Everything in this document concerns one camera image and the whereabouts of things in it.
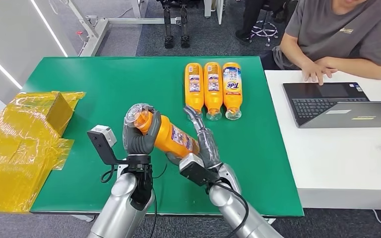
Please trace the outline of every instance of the laptop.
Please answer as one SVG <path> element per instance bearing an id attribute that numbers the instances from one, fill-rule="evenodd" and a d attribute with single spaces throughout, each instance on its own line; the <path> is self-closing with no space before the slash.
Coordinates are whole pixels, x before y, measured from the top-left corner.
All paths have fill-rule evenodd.
<path id="1" fill-rule="evenodd" d="M 356 82 L 283 87 L 299 128 L 381 127 L 381 102 L 370 102 Z"/>

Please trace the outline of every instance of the bottle label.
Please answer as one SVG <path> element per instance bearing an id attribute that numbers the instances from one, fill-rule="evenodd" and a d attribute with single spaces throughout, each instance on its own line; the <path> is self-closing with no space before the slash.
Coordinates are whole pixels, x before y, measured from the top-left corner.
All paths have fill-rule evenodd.
<path id="1" fill-rule="evenodd" d="M 242 76 L 237 67 L 227 67 L 224 69 L 224 89 L 226 95 L 241 95 Z"/>
<path id="2" fill-rule="evenodd" d="M 200 92 L 201 85 L 199 80 L 199 67 L 189 66 L 189 91 Z"/>
<path id="3" fill-rule="evenodd" d="M 189 91 L 190 92 L 200 92 L 201 86 L 199 82 L 199 75 L 191 74 L 189 75 Z"/>
<path id="4" fill-rule="evenodd" d="M 174 125 L 172 125 L 172 140 L 192 151 L 192 138 Z"/>
<path id="5" fill-rule="evenodd" d="M 220 83 L 218 82 L 218 74 L 208 75 L 208 91 L 220 91 Z"/>
<path id="6" fill-rule="evenodd" d="M 220 91 L 220 83 L 218 81 L 218 66 L 208 65 L 208 91 Z"/>

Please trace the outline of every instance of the black cable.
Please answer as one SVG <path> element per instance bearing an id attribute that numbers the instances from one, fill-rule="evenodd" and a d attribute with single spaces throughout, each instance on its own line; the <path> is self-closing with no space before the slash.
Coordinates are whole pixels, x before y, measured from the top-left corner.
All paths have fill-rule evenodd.
<path id="1" fill-rule="evenodd" d="M 105 172 L 103 175 L 101 175 L 100 182 L 102 182 L 102 183 L 107 183 L 107 182 L 112 178 L 113 173 L 114 173 L 115 171 L 117 171 L 117 170 L 118 170 L 118 169 L 115 169 L 115 166 L 112 165 L 112 168 L 111 168 L 109 171 L 107 171 L 107 172 Z"/>
<path id="2" fill-rule="evenodd" d="M 166 165 L 164 166 L 164 169 L 163 169 L 163 171 L 161 172 L 161 174 L 159 175 L 159 176 L 157 176 L 157 177 L 152 177 L 153 179 L 158 179 L 159 177 L 161 177 L 161 175 L 163 175 L 164 174 L 164 172 L 166 171 L 166 169 L 167 169 L 167 162 L 166 162 Z"/>
<path id="3" fill-rule="evenodd" d="M 155 190 L 154 190 L 154 187 L 152 188 L 153 192 L 154 192 L 154 200 L 155 200 L 155 208 L 154 208 L 154 223 L 152 225 L 152 230 L 151 230 L 151 234 L 150 234 L 150 238 L 152 238 L 152 235 L 154 233 L 154 229 L 155 229 L 155 223 L 157 221 L 157 195 L 155 194 Z"/>
<path id="4" fill-rule="evenodd" d="M 240 224 L 239 224 L 236 228 L 234 228 L 234 230 L 232 230 L 232 231 L 228 234 L 228 236 L 226 236 L 226 238 L 230 238 L 230 237 L 232 237 L 234 234 L 236 234 L 236 232 L 237 232 L 240 228 L 242 228 L 242 226 L 245 224 L 246 220 L 248 219 L 248 216 L 249 216 L 249 205 L 248 205 L 248 202 L 246 202 L 246 200 L 243 198 L 243 196 L 241 196 L 238 192 L 236 192 L 236 191 L 232 190 L 231 188 L 228 188 L 228 187 L 226 187 L 226 186 L 224 186 L 224 185 L 222 185 L 222 184 L 220 184 L 220 183 L 217 183 L 217 182 L 213 182 L 213 184 L 216 185 L 216 186 L 219 186 L 219 187 L 221 187 L 221 188 L 223 188 L 223 189 L 225 189 L 225 190 L 228 190 L 228 191 L 234 193 L 234 195 L 236 195 L 238 198 L 240 198 L 240 199 L 243 201 L 243 203 L 245 204 L 245 211 L 246 211 L 246 214 L 245 214 L 245 216 L 243 217 L 242 222 L 240 222 Z"/>

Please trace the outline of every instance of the logo on t-shirt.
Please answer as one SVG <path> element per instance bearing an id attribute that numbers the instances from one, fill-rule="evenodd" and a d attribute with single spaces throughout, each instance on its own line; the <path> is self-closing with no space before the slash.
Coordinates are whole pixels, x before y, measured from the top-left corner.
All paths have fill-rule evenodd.
<path id="1" fill-rule="evenodd" d="M 347 34 L 351 34 L 354 30 L 353 29 L 346 29 L 345 27 L 341 28 L 341 30 L 339 30 L 340 32 L 344 32 L 344 33 L 347 33 Z"/>

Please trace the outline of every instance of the tide bottle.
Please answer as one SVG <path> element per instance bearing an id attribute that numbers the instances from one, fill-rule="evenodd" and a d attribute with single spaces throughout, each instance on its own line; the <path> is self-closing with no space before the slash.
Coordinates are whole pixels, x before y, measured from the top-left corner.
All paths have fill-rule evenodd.
<path id="1" fill-rule="evenodd" d="M 185 103 L 202 117 L 204 104 L 203 72 L 199 63 L 188 63 L 185 68 Z"/>
<path id="2" fill-rule="evenodd" d="M 146 134 L 150 128 L 153 114 L 148 110 L 148 105 L 138 103 L 133 105 L 125 116 L 125 121 L 130 127 L 138 128 Z M 161 126 L 154 143 L 155 147 L 163 152 L 172 152 L 175 156 L 184 158 L 189 153 L 198 154 L 197 141 L 170 123 L 168 117 L 161 115 Z"/>
<path id="3" fill-rule="evenodd" d="M 204 67 L 204 97 L 208 109 L 206 118 L 219 120 L 220 108 L 223 105 L 223 77 L 221 66 L 216 62 L 208 62 Z"/>
<path id="4" fill-rule="evenodd" d="M 223 65 L 223 101 L 227 108 L 226 118 L 237 120 L 242 116 L 240 105 L 243 102 L 242 76 L 240 65 L 226 63 Z"/>

